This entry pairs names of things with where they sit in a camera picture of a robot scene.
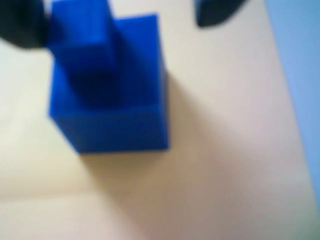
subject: cream table surface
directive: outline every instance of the cream table surface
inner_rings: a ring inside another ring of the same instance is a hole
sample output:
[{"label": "cream table surface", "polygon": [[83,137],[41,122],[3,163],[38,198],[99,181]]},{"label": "cream table surface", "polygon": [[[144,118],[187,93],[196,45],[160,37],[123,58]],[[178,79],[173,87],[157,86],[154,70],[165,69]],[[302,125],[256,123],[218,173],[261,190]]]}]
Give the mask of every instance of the cream table surface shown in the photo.
[{"label": "cream table surface", "polygon": [[1,42],[0,239],[319,239],[264,1],[206,30],[191,0],[111,4],[160,14],[172,148],[78,156],[47,117],[50,53]]}]

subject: blue cube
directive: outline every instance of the blue cube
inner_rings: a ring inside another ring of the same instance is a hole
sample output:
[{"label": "blue cube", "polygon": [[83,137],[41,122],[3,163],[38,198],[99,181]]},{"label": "blue cube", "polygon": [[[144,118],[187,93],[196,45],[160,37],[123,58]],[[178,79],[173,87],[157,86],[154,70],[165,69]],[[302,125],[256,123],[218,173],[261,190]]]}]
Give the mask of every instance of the blue cube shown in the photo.
[{"label": "blue cube", "polygon": [[49,115],[81,154],[165,150],[167,76],[157,16],[115,20],[114,27],[116,71],[70,75],[57,59]]},{"label": "blue cube", "polygon": [[48,48],[68,75],[113,72],[117,33],[106,0],[52,3]]}]

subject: blue block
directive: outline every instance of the blue block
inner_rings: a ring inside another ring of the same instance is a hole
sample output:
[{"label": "blue block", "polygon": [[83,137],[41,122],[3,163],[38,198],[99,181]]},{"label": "blue block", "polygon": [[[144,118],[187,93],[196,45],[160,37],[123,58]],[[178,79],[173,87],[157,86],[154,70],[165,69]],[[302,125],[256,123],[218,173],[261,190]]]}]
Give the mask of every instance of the blue block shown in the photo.
[{"label": "blue block", "polygon": [[47,47],[68,75],[112,72],[117,67],[117,34],[106,0],[52,3]]},{"label": "blue block", "polygon": [[114,26],[117,70],[74,77],[55,61],[49,115],[78,153],[167,149],[167,76],[157,16],[115,20]]},{"label": "blue block", "polygon": [[320,1],[267,0],[266,6],[320,206]]}]

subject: stacked blocks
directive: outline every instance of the stacked blocks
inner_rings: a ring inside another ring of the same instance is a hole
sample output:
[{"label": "stacked blocks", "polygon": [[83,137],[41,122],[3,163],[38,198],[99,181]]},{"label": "stacked blocks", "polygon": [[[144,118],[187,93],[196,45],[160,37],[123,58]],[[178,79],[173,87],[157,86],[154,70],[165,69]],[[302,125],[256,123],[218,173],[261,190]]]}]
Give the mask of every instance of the stacked blocks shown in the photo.
[{"label": "stacked blocks", "polygon": [[114,20],[105,0],[52,4],[49,115],[78,153],[169,147],[157,16]]}]

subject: light blue background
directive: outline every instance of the light blue background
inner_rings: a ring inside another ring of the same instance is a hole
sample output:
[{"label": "light blue background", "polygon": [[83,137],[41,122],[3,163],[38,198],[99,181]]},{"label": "light blue background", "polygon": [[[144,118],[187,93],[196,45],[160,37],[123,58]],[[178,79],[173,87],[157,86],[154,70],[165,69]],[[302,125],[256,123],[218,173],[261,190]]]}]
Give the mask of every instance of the light blue background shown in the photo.
[{"label": "light blue background", "polygon": [[320,206],[320,0],[266,0]]}]

